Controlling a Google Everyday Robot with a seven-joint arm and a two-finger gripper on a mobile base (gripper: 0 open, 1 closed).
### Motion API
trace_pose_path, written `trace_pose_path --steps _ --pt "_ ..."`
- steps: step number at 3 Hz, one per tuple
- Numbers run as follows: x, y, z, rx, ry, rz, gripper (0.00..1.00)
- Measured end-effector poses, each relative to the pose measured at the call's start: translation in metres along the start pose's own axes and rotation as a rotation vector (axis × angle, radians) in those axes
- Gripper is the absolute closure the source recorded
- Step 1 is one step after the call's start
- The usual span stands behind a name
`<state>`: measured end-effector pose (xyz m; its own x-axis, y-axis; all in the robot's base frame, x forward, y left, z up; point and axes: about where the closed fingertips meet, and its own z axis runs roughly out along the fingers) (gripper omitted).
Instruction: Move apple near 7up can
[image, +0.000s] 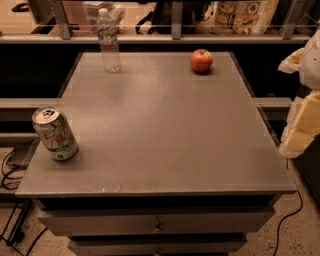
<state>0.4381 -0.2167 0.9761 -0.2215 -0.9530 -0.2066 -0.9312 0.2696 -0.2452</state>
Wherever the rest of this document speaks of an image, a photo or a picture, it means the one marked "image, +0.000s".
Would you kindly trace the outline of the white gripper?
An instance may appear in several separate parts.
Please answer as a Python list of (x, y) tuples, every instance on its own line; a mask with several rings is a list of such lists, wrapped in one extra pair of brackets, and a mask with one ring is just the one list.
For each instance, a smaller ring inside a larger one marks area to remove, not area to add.
[[(312, 90), (320, 89), (320, 30), (303, 48), (286, 57), (278, 70), (292, 74), (299, 70), (300, 83)], [(320, 134), (320, 92), (311, 92), (305, 98), (296, 97), (291, 104), (287, 125), (279, 146), (282, 157), (292, 159), (303, 154)]]

